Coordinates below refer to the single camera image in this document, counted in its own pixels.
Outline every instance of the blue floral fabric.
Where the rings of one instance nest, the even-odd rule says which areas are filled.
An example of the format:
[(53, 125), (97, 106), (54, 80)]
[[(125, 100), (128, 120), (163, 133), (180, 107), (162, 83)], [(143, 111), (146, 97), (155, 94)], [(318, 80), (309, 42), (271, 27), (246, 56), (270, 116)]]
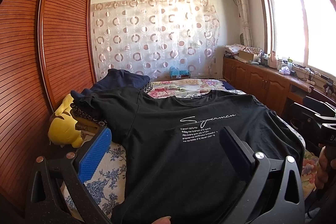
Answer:
[[(125, 181), (125, 149), (120, 144), (111, 143), (92, 179), (84, 185), (101, 210), (110, 218), (112, 209), (125, 199)], [(72, 215), (82, 220), (66, 187), (63, 189), (63, 196)]]

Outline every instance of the black t-shirt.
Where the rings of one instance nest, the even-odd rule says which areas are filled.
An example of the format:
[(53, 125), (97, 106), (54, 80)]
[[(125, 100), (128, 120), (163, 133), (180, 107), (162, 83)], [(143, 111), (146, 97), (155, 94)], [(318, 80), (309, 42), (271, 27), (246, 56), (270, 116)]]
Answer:
[(125, 201), (113, 209), (113, 224), (163, 216), (172, 224), (217, 223), (245, 186), (219, 143), (224, 126), (269, 158), (303, 155), (298, 138), (252, 95), (154, 99), (124, 87), (82, 100), (103, 113), (112, 141), (126, 150)]

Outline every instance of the sliding wardrobe door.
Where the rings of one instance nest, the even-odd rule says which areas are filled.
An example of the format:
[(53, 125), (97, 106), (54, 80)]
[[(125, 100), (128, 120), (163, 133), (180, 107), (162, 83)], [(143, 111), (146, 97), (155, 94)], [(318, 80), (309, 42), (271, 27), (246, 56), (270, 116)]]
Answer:
[(37, 6), (38, 0), (0, 4), (0, 193), (19, 210), (36, 157), (53, 150), (36, 54)]
[(90, 0), (42, 0), (41, 64), (53, 108), (70, 90), (95, 82), (88, 24)]
[(95, 81), (89, 5), (89, 0), (0, 4), (0, 194), (22, 213), (34, 161), (59, 149), (49, 143), (50, 116), (70, 90)]

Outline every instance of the silver bolt head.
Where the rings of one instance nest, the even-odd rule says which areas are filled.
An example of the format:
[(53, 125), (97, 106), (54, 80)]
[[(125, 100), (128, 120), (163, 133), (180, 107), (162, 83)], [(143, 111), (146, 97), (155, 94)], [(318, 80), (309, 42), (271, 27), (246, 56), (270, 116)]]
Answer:
[(263, 159), (265, 157), (263, 152), (256, 152), (255, 156), (259, 159)]
[(292, 164), (295, 162), (295, 159), (292, 156), (287, 156), (287, 160)]

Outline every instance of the bed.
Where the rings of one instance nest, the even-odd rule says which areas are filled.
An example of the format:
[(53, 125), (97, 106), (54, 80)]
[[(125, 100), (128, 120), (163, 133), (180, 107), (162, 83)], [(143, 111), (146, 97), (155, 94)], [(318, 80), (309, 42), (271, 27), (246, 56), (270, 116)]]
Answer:
[[(221, 80), (183, 79), (175, 81), (153, 82), (152, 90), (148, 92), (148, 95), (153, 98), (165, 98), (169, 96), (176, 96), (179, 98), (193, 98), (208, 93), (211, 89), (226, 90), (235, 94), (245, 94), (243, 91), (235, 90), (234, 87), (232, 87), (229, 83)], [(285, 124), (288, 126), (288, 128), (290, 128), (293, 134), (295, 134), (297, 138), (300, 139), (303, 146), (305, 147), (305, 141), (301, 135), (299, 135), (287, 123)], [(87, 135), (85, 140), (90, 140), (91, 138), (91, 135)], [(316, 160), (316, 157), (314, 158), (313, 155), (306, 151), (305, 161), (308, 165), (316, 166), (318, 158)], [(95, 171), (92, 179), (85, 183), (89, 193), (92, 195), (93, 199), (107, 217), (111, 216), (112, 210), (116, 205), (124, 201), (126, 170), (127, 166), (125, 149), (120, 144), (112, 142), (100, 164), (98, 165), (98, 168)], [(309, 174), (307, 173), (303, 181), (306, 182), (307, 175), (310, 174), (311, 172)], [(304, 188), (306, 187), (305, 195), (308, 192), (310, 193), (314, 188), (312, 186), (314, 185), (314, 182), (312, 181), (312, 175), (308, 177), (309, 182), (308, 184), (304, 185)], [(62, 191), (72, 215), (78, 219), (81, 219), (65, 185), (62, 186)]]

